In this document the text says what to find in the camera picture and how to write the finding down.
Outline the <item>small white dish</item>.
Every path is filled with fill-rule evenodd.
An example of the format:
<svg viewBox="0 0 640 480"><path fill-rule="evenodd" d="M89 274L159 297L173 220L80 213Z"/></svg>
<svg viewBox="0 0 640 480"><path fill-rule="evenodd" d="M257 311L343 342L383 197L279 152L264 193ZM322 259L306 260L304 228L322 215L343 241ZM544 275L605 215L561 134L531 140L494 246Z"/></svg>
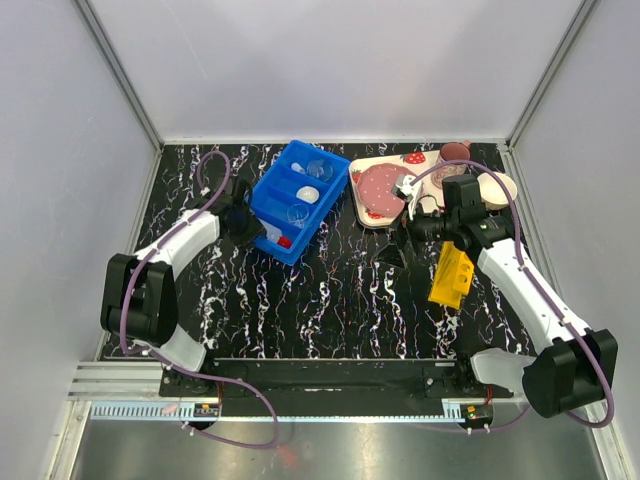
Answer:
<svg viewBox="0 0 640 480"><path fill-rule="evenodd" d="M296 197L308 204L315 204L320 199L320 192L312 186L303 186L296 192Z"/></svg>

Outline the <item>small glass beaker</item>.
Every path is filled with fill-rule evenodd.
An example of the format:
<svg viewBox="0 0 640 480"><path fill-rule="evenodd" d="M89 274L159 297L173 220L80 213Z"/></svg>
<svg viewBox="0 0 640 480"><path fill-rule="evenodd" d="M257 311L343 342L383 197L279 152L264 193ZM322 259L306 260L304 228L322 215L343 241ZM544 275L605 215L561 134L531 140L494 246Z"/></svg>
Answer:
<svg viewBox="0 0 640 480"><path fill-rule="evenodd" d="M303 229L310 217L310 208L307 203L296 203L288 207L286 219L290 225Z"/></svg>

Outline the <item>blue compartment bin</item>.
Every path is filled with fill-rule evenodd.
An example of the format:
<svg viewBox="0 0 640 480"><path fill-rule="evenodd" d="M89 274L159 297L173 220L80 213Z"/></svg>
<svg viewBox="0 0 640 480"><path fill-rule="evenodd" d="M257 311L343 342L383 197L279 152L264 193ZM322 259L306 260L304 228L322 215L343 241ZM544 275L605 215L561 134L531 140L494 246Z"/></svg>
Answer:
<svg viewBox="0 0 640 480"><path fill-rule="evenodd" d="M293 162L306 167L310 160L315 159L327 160L332 164L334 175L329 182L319 181L290 168ZM295 264L342 195L347 184L349 165L348 160L334 153L298 140L291 141L253 188L251 209L263 225L268 223L281 229L293 245L285 249L268 241L265 234L255 240L256 247L286 265ZM306 203L296 197L296 192L303 186L316 188L320 192L320 199L315 204L307 203L310 217L306 226L299 229L287 222L286 211L293 204Z"/></svg>

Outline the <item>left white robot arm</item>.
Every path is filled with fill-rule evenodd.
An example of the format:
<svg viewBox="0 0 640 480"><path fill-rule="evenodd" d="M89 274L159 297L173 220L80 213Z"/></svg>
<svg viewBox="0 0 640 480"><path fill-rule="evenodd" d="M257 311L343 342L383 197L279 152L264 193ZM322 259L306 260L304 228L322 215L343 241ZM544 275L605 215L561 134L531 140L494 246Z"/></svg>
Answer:
<svg viewBox="0 0 640 480"><path fill-rule="evenodd" d="M214 388L216 372L204 364L205 347L179 325L176 281L217 240L227 238L240 248L265 233L251 200L250 184L233 177L219 195L193 200L159 239L132 255L116 254L107 264L102 329L182 368L181 384L196 396Z"/></svg>

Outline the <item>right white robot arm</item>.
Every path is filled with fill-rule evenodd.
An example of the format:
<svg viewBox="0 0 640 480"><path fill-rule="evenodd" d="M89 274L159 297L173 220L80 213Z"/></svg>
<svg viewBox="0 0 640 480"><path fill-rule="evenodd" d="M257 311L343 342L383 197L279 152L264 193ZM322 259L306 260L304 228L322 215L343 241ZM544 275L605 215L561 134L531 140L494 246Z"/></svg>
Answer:
<svg viewBox="0 0 640 480"><path fill-rule="evenodd" d="M394 200L400 211L391 225L392 240L382 252L400 254L407 241L452 242L498 287L536 352L523 356L484 348L454 371L457 390L472 397L495 385L521 393L544 418L573 416L578 408L605 401L605 416L595 425L608 425L614 416L614 336L607 329L592 329L562 301L525 256L517 216L490 214L476 177L448 177L443 187L443 213L427 214L418 204L417 177L394 174L386 180L375 195Z"/></svg>

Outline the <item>yellow test tube rack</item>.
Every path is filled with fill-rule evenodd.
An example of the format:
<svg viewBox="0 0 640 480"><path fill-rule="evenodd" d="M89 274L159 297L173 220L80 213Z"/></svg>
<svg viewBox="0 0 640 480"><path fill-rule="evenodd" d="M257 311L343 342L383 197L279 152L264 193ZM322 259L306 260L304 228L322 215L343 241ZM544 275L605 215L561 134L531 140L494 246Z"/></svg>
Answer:
<svg viewBox="0 0 640 480"><path fill-rule="evenodd" d="M467 254L446 241L438 259L428 300L444 307L459 309L469 294L474 264Z"/></svg>

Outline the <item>white wash bottle red cap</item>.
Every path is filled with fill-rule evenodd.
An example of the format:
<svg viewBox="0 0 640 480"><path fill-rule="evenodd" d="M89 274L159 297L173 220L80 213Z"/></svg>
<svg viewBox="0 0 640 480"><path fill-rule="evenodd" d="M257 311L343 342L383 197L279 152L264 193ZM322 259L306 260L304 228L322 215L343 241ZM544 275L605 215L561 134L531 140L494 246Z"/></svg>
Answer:
<svg viewBox="0 0 640 480"><path fill-rule="evenodd" d="M275 227L274 225L268 224L266 223L264 225L265 227L265 231L266 231L266 238L268 241L270 241L271 243L274 243L276 245L279 245L285 249L290 249L291 246L293 245L293 242L291 239L289 239L288 237L286 237L282 230Z"/></svg>

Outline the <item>glass flask with stopper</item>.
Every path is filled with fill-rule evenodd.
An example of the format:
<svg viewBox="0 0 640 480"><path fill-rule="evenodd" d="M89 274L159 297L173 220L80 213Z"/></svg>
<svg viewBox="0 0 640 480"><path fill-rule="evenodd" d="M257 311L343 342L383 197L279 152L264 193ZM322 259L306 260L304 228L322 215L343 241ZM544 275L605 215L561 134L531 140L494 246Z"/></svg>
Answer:
<svg viewBox="0 0 640 480"><path fill-rule="evenodd" d="M293 162L290 168L297 173L310 176L322 182L329 182L334 175L332 164L322 159L310 160L306 167L298 162Z"/></svg>

